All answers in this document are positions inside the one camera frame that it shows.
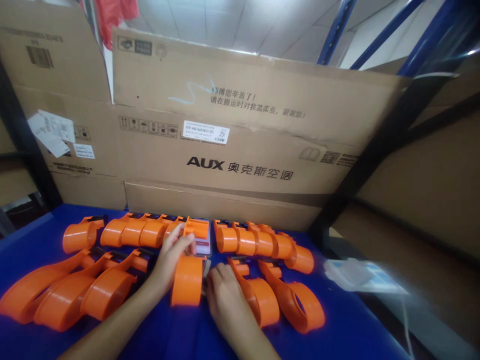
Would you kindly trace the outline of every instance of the aux logo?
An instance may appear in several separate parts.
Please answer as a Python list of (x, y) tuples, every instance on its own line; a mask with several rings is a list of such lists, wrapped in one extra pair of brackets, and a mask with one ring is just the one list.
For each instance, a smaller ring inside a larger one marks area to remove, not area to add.
[(195, 165), (195, 166), (198, 166), (199, 168), (202, 167), (202, 168), (205, 168), (205, 169), (218, 169), (218, 170), (222, 170), (222, 164), (225, 162), (225, 161), (218, 161), (218, 160), (209, 160), (208, 161), (208, 165), (205, 165), (207, 162), (207, 160), (202, 157), (200, 162), (199, 162), (199, 159), (196, 157), (196, 156), (192, 156), (191, 159), (186, 163), (187, 165)]

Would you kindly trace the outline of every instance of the red bag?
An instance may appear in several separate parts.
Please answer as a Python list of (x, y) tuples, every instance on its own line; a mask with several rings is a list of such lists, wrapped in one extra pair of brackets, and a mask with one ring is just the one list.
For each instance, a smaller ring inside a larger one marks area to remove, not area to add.
[(98, 27), (103, 44), (112, 50), (112, 27), (139, 16), (137, 0), (96, 0)]

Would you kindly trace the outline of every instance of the person's left hand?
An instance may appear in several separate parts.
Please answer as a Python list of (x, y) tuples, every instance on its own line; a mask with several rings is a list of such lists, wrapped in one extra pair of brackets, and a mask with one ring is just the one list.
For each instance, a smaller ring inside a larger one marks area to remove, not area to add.
[(144, 285), (151, 287), (160, 300), (170, 289), (174, 281), (174, 273), (181, 255), (197, 253), (194, 234), (180, 236), (185, 228), (182, 222), (163, 240), (155, 267)]

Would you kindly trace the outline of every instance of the barcode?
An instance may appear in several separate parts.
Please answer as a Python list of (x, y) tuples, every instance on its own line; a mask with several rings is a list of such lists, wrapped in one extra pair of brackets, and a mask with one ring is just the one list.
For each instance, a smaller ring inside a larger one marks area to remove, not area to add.
[(45, 48), (27, 46), (26, 51), (30, 57), (30, 61), (33, 65), (37, 65), (42, 68), (53, 68), (54, 63), (50, 57), (50, 51)]

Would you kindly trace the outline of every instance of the white cable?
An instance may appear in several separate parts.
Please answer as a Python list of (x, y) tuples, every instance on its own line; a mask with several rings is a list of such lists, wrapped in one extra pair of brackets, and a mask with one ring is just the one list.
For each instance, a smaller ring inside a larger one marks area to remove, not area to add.
[(403, 308), (403, 325), (405, 328), (406, 344), (408, 345), (408, 352), (410, 353), (410, 359), (415, 360), (414, 352), (412, 350), (412, 344), (410, 343), (409, 317), (407, 315), (407, 307), (405, 306), (405, 296), (401, 295), (400, 297), (401, 297), (401, 307)]

